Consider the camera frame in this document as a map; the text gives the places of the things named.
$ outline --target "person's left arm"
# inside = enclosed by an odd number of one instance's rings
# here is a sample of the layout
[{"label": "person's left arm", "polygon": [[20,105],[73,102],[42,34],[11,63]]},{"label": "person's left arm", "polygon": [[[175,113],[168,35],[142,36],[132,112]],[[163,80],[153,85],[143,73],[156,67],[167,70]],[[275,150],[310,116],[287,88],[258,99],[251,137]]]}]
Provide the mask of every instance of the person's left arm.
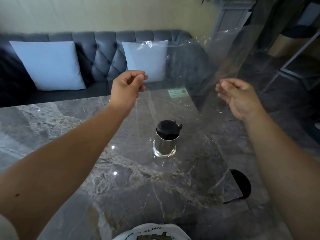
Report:
[{"label": "person's left arm", "polygon": [[19,239],[36,239],[91,172],[100,154],[134,107],[146,78],[127,71],[113,82],[104,111],[30,153],[0,175],[0,214]]}]

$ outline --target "label on table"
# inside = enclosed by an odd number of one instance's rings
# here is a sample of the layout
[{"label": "label on table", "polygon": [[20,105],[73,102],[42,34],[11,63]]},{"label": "label on table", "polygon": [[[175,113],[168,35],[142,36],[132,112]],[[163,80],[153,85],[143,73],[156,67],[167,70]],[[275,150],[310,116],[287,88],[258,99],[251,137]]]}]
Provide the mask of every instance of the label on table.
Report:
[{"label": "label on table", "polygon": [[179,97],[187,97],[189,96],[187,90],[185,88],[174,88],[174,89],[168,89],[170,97],[173,98],[179,98]]}]

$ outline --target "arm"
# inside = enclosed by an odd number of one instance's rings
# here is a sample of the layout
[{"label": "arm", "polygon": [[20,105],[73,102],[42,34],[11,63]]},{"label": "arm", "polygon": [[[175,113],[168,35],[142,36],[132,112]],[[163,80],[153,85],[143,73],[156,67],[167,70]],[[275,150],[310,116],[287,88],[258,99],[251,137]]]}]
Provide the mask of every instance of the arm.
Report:
[{"label": "arm", "polygon": [[320,166],[263,109],[253,87],[223,79],[218,96],[244,121],[262,180],[294,239],[319,239]]},{"label": "arm", "polygon": [[0,176],[0,214],[19,238],[36,239],[80,187],[103,149],[145,90],[142,71],[127,71],[113,82],[110,103],[82,125],[30,153]]}]

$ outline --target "marble table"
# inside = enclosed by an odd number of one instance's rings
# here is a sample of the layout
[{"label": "marble table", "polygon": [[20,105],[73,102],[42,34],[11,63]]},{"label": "marble table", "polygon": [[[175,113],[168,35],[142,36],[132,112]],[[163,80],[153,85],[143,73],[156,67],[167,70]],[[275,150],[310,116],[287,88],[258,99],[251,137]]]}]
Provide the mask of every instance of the marble table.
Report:
[{"label": "marble table", "polygon": [[[171,223],[241,197],[208,135],[224,119],[223,107],[215,96],[208,101],[199,113],[189,96],[171,98],[167,90],[141,93],[90,175],[39,239],[111,239],[139,224]],[[103,96],[1,108],[0,173],[108,102]],[[183,124],[177,152],[169,159],[152,153],[155,128],[163,119]]]}]

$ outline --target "sofa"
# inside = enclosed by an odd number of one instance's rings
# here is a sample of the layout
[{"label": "sofa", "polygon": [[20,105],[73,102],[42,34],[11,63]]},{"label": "sofa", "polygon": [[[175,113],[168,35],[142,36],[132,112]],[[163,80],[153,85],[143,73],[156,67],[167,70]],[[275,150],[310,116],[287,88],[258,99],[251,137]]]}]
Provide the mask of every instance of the sofa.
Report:
[{"label": "sofa", "polygon": [[[113,80],[127,69],[122,42],[148,40],[169,40],[174,44],[168,47],[168,78],[148,83],[151,90],[183,85],[190,95],[197,96],[217,70],[203,48],[195,41],[190,42],[190,34],[181,30],[0,34],[0,106],[110,95]],[[9,41],[73,41],[86,89],[37,90]]]}]

